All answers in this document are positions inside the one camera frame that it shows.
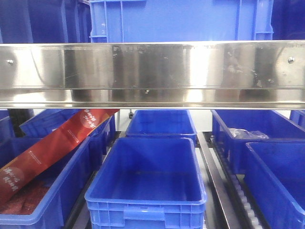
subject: bolt head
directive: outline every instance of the bolt head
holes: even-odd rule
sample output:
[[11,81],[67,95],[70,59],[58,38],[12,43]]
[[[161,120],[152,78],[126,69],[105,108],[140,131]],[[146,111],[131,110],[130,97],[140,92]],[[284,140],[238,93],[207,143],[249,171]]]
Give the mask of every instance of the bolt head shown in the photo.
[[295,61],[294,57],[291,56],[291,57],[288,58],[288,63],[293,63],[294,61]]

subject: stainless steel rail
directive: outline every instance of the stainless steel rail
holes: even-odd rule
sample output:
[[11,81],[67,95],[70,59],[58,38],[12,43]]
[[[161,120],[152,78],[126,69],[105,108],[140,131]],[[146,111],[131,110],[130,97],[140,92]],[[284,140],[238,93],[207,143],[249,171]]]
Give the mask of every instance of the stainless steel rail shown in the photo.
[[305,108],[305,41],[0,45],[0,107]]

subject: blue plastic crate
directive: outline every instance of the blue plastic crate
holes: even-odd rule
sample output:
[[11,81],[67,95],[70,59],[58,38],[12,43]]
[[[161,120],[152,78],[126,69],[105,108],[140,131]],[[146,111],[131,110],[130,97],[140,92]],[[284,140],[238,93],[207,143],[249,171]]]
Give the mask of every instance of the blue plastic crate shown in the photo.
[[66,122],[80,109],[46,109],[25,123],[21,130],[29,137],[45,137]]
[[119,138],[88,188],[93,229],[201,229],[206,193],[188,138]]
[[274,0],[272,26],[275,40],[305,39],[305,1]]
[[[10,162],[39,139],[13,138],[0,145],[0,167]],[[0,215],[1,229],[61,229],[70,211],[94,171],[91,161],[100,152],[89,150],[90,138],[36,179],[51,185],[30,215]]]
[[[232,171],[245,172],[246,142],[304,141],[305,130],[276,111],[271,110],[212,110],[214,141],[225,158],[228,158]],[[261,131],[268,139],[236,139],[229,128]]]
[[137,110],[127,137],[188,137],[196,143],[196,129],[188,110]]
[[303,110],[293,110],[290,112],[289,119],[301,127],[305,127],[305,111]]
[[1,0],[0,43],[89,42],[90,7],[77,0]]
[[272,40],[273,0],[91,0],[91,42]]
[[9,111],[7,109],[0,109],[0,119],[9,116]]
[[0,143],[14,137],[13,125],[10,121],[10,117],[0,119]]
[[245,182],[273,229],[305,228],[305,143],[247,143]]

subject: red plastic bag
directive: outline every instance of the red plastic bag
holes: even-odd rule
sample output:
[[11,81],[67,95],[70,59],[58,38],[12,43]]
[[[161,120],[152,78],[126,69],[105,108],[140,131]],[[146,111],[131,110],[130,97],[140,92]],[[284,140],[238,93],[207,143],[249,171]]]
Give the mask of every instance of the red plastic bag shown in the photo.
[[85,109],[0,169],[0,205],[78,146],[118,109]]

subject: red food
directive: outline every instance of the red food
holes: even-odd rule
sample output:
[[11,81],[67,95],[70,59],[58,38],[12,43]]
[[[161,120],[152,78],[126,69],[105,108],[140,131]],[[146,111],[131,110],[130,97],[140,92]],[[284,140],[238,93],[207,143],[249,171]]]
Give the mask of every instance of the red food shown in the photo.
[[16,193],[6,204],[0,206],[0,214],[32,214],[49,188],[42,181],[34,180]]

